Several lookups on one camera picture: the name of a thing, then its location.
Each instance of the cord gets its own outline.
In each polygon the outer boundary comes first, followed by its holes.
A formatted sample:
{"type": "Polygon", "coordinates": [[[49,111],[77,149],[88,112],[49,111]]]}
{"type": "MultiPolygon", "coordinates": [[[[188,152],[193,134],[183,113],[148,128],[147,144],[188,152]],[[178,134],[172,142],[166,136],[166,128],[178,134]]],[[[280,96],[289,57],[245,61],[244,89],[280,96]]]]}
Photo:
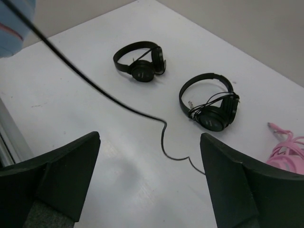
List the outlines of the cord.
{"type": "Polygon", "coordinates": [[[198,168],[196,168],[194,166],[194,164],[191,161],[191,158],[185,157],[185,158],[173,158],[170,155],[168,155],[165,151],[164,148],[164,136],[165,136],[165,131],[166,128],[168,126],[167,122],[161,118],[155,117],[155,116],[151,116],[148,114],[145,114],[141,111],[137,111],[129,106],[127,106],[126,104],[122,103],[121,101],[117,100],[116,98],[112,97],[111,95],[109,95],[106,91],[104,91],[102,88],[100,88],[97,84],[95,84],[93,81],[91,81],[84,73],[82,73],[76,66],[74,66],[43,34],[42,32],[40,32],[38,30],[38,28],[36,28],[36,26],[26,17],[23,15],[23,13],[12,3],[10,2],[10,0],[1,0],[26,26],[28,26],[53,52],[55,55],[57,55],[72,71],[74,71],[78,76],[80,76],[85,82],[87,82],[91,87],[93,87],[95,90],[97,90],[99,93],[101,93],[102,95],[104,95],[106,98],[108,98],[109,100],[111,100],[112,102],[116,103],[117,105],[121,106],[122,108],[143,116],[145,118],[151,119],[151,120],[156,120],[158,122],[161,122],[164,124],[164,127],[162,129],[161,132],[161,149],[163,154],[174,161],[184,161],[184,160],[189,160],[190,164],[192,165],[192,167],[200,172],[203,175],[206,175],[204,172],[202,172],[201,170],[199,170],[198,168]]]}
{"type": "Polygon", "coordinates": [[[193,120],[197,120],[196,119],[196,116],[198,116],[200,113],[201,113],[201,110],[202,108],[206,107],[206,106],[210,106],[216,102],[219,102],[227,97],[234,97],[236,94],[234,92],[221,92],[221,93],[217,93],[217,94],[214,94],[211,98],[209,98],[209,100],[205,103],[205,104],[201,104],[201,105],[198,105],[194,108],[192,108],[189,113],[188,113],[188,117],[193,119],[193,120]],[[219,95],[219,94],[228,94],[228,95],[224,95],[224,96],[221,96],[221,97],[218,97],[212,101],[210,101],[213,97],[219,95]]]}
{"type": "Polygon", "coordinates": [[[154,47],[154,48],[149,49],[148,51],[146,51],[145,53],[143,53],[137,60],[135,60],[135,62],[138,61],[138,60],[140,60],[140,59],[142,59],[142,58],[145,57],[147,54],[149,54],[151,51],[153,51],[154,49],[159,48],[159,47],[160,47],[160,46],[157,46],[157,47],[154,47]]]}

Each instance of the blue sleeve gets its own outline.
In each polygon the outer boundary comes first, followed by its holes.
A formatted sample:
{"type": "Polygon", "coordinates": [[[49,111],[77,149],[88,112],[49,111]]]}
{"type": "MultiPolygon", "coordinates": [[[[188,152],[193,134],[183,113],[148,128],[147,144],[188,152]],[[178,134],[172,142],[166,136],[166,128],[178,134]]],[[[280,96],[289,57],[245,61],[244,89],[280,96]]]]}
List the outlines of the blue sleeve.
{"type": "MultiPolygon", "coordinates": [[[[36,0],[10,0],[33,20],[36,0]]],[[[22,49],[29,29],[0,1],[0,58],[10,57],[22,49]]]]}

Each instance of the table surface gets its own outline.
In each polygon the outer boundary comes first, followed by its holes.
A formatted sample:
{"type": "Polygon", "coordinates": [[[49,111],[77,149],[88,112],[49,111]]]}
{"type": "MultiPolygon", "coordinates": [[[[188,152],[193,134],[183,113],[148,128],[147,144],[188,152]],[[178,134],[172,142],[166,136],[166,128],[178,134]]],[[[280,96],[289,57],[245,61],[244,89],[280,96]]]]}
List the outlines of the table surface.
{"type": "MultiPolygon", "coordinates": [[[[166,119],[167,153],[189,155],[200,169],[200,135],[211,132],[188,120],[178,102],[182,85],[198,74],[222,74],[240,95],[234,123],[211,133],[229,146],[265,161],[278,143],[267,122],[303,134],[302,87],[157,1],[136,1],[51,41],[110,94],[166,119]],[[147,84],[117,72],[112,62],[118,49],[141,40],[160,45],[167,60],[165,75],[147,84]]],[[[144,51],[121,62],[131,63],[144,51]]],[[[35,155],[100,133],[99,157],[76,228],[216,227],[206,178],[188,161],[164,157],[161,123],[99,95],[41,42],[2,59],[0,79],[1,98],[35,155]]],[[[220,91],[220,84],[205,81],[192,86],[184,101],[199,105],[220,91]]]]}

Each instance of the gray wall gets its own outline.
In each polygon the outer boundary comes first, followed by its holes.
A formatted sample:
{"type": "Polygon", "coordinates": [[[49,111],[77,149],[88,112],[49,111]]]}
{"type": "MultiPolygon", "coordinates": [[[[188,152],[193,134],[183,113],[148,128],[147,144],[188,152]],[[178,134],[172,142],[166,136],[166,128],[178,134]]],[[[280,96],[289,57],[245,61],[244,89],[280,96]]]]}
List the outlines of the gray wall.
{"type": "Polygon", "coordinates": [[[159,0],[304,87],[303,0],[159,0]]]}
{"type": "MultiPolygon", "coordinates": [[[[134,0],[37,0],[35,24],[48,36],[72,28],[134,0]]],[[[24,43],[38,41],[30,34],[24,43]]]]}

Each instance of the black headphones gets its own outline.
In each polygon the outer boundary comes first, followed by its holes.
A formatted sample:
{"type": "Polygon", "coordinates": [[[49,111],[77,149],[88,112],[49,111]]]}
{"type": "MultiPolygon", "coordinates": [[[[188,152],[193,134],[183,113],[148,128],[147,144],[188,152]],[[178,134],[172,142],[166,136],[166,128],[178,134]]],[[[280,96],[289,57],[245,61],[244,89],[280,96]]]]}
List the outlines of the black headphones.
{"type": "Polygon", "coordinates": [[[239,96],[233,92],[232,84],[229,82],[227,78],[225,78],[222,75],[217,75],[214,73],[207,73],[202,74],[199,76],[196,76],[192,79],[190,79],[180,90],[180,107],[183,110],[183,112],[194,121],[198,122],[201,126],[204,128],[214,131],[214,132],[220,132],[223,131],[226,127],[228,127],[229,124],[232,124],[232,122],[235,119],[237,108],[238,108],[238,101],[239,96]],[[214,99],[213,101],[210,101],[214,96],[213,95],[206,104],[202,104],[196,107],[193,107],[192,109],[189,109],[181,100],[182,95],[186,91],[189,86],[192,84],[206,79],[217,79],[221,83],[225,85],[228,92],[218,93],[218,94],[226,94],[219,98],[214,99]],[[212,106],[212,104],[221,101],[221,106],[216,107],[212,106]]]}
{"type": "Polygon", "coordinates": [[[123,47],[116,52],[113,60],[118,70],[132,75],[133,78],[140,82],[150,82],[153,80],[154,75],[162,75],[166,70],[166,60],[163,59],[161,47],[149,41],[141,41],[123,47]],[[141,48],[149,48],[149,50],[131,65],[128,66],[118,63],[118,60],[125,54],[141,48]],[[149,52],[151,52],[152,63],[147,60],[140,60],[149,52]]]}

